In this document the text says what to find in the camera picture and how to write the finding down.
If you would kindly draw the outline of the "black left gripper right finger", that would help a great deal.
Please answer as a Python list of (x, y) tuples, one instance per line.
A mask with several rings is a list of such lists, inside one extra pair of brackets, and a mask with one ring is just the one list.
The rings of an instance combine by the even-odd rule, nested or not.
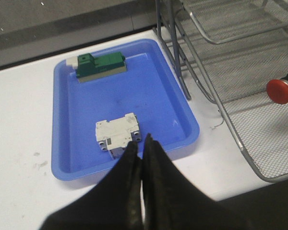
[(150, 134), (143, 151), (146, 230), (231, 230), (232, 214), (194, 187)]

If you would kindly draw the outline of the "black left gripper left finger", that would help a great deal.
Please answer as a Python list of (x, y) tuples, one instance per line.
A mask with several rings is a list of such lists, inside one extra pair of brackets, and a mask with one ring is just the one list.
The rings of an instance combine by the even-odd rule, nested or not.
[(85, 195), (49, 215), (42, 230), (141, 230), (141, 159), (128, 143), (107, 175)]

